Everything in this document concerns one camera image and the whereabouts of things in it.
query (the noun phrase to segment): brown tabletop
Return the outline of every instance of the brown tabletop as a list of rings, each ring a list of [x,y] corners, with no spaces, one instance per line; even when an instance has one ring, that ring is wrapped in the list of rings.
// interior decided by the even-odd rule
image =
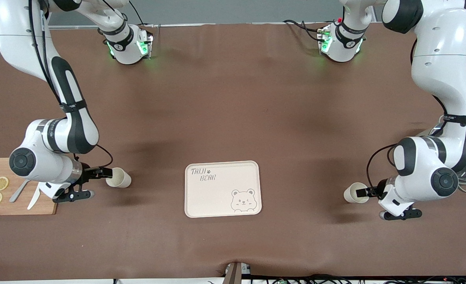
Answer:
[[[52,32],[100,144],[133,182],[92,181],[94,198],[56,215],[0,216],[0,280],[215,277],[231,261],[266,275],[466,275],[466,194],[390,222],[374,200],[343,199],[366,182],[375,150],[442,114],[411,80],[413,35],[373,24],[361,53],[340,64],[294,26],[154,31],[154,58],[132,66],[112,60],[96,30]],[[0,59],[0,157],[31,121],[62,116],[45,82]],[[95,149],[81,160],[108,157]],[[242,160],[259,164],[262,211],[186,217],[186,166]],[[385,153],[374,160],[375,182],[394,174]]]

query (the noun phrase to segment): paper cup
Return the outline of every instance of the paper cup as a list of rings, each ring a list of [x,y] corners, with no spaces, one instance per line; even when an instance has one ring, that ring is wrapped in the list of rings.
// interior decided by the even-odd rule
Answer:
[[[345,191],[343,192],[343,197],[349,203],[365,203],[370,198],[368,196],[358,197],[356,194],[356,190],[366,188],[367,186],[364,183],[354,182],[348,189],[345,189]]]
[[[121,168],[113,168],[112,178],[107,178],[106,181],[110,187],[119,187],[124,189],[125,187],[130,186],[130,183],[132,183],[132,177],[130,177],[130,175]]]

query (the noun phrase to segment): wooden cutting board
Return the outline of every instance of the wooden cutting board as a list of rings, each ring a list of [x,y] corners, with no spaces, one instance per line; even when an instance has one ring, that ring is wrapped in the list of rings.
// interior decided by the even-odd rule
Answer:
[[[17,191],[22,182],[24,182],[24,178],[17,176],[11,171],[8,158],[0,158],[0,176],[5,176],[9,180],[8,187],[0,191],[2,194],[0,215],[51,215],[56,212],[57,204],[42,192],[40,192],[37,203],[35,203],[30,210],[26,209],[37,188],[38,182],[36,181],[28,182],[19,198],[17,198],[14,203],[9,202],[13,193]]]

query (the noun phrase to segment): gray knife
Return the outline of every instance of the gray knife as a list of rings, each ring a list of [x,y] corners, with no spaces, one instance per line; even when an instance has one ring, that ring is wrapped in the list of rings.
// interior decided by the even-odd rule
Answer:
[[[21,186],[17,189],[17,191],[14,192],[14,194],[11,196],[11,199],[9,199],[9,202],[13,203],[17,200],[17,198],[21,194],[24,187],[28,184],[28,182],[30,182],[29,179],[26,179],[24,182],[22,182]]]
[[[30,201],[30,204],[28,204],[27,210],[30,210],[33,207],[33,205],[37,203],[37,200],[39,199],[39,197],[40,197],[40,189],[39,189],[39,186],[37,185],[37,188],[35,189],[35,193],[33,193],[32,200]]]

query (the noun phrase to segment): bear face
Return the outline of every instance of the bear face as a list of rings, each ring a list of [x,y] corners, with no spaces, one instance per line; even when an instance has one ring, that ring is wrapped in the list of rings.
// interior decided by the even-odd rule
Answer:
[[[246,192],[239,192],[236,189],[231,192],[233,201],[231,202],[231,208],[235,212],[254,212],[258,203],[254,198],[254,190],[248,189]]]

